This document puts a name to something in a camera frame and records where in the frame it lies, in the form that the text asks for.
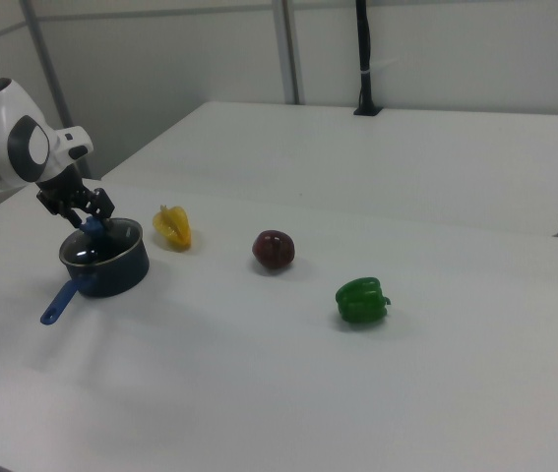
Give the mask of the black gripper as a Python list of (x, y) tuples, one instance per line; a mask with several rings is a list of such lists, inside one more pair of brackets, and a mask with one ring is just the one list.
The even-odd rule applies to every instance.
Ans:
[[(37, 183), (37, 199), (52, 215), (66, 219), (74, 228), (104, 230), (114, 212), (114, 203), (101, 189), (90, 191), (83, 183), (78, 168), (65, 168), (56, 177)], [(76, 209), (87, 215), (83, 223)]]

